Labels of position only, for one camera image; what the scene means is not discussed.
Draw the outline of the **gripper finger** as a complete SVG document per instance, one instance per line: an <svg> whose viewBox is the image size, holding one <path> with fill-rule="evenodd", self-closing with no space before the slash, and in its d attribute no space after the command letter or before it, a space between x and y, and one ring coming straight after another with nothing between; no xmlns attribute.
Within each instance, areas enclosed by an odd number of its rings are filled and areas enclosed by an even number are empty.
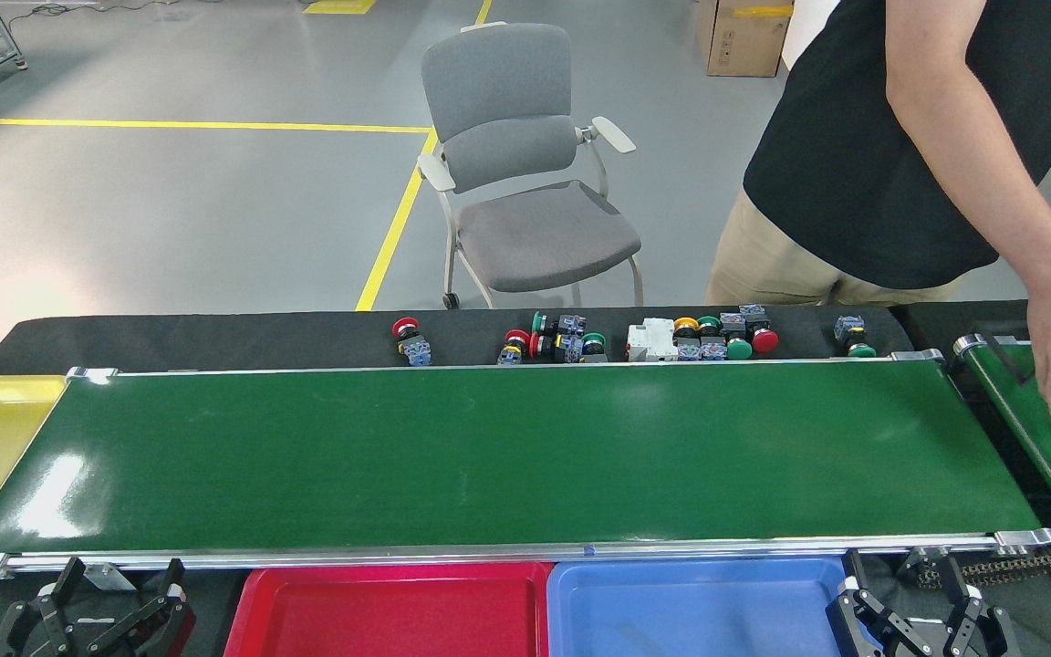
<svg viewBox="0 0 1051 657"><path fill-rule="evenodd" d="M942 656L968 656L980 653L972 643L980 639L985 656L1017 656L1017 639L1010 616L1004 608L989 607L978 588L963 575L959 561L946 556L940 561L940 582L952 603L945 622Z"/></svg>
<svg viewBox="0 0 1051 657"><path fill-rule="evenodd" d="M84 574L83 561L71 558L54 586L32 601L11 603L0 622L0 656L74 656L74 625L64 611Z"/></svg>
<svg viewBox="0 0 1051 657"><path fill-rule="evenodd" d="M846 577L826 607L836 645L842 656L930 656L931 644L916 629L865 587L858 550L841 557Z"/></svg>
<svg viewBox="0 0 1051 657"><path fill-rule="evenodd" d="M139 589L137 609L97 633L88 656L180 656L195 627L195 611L181 582L184 564L171 558L167 568Z"/></svg>

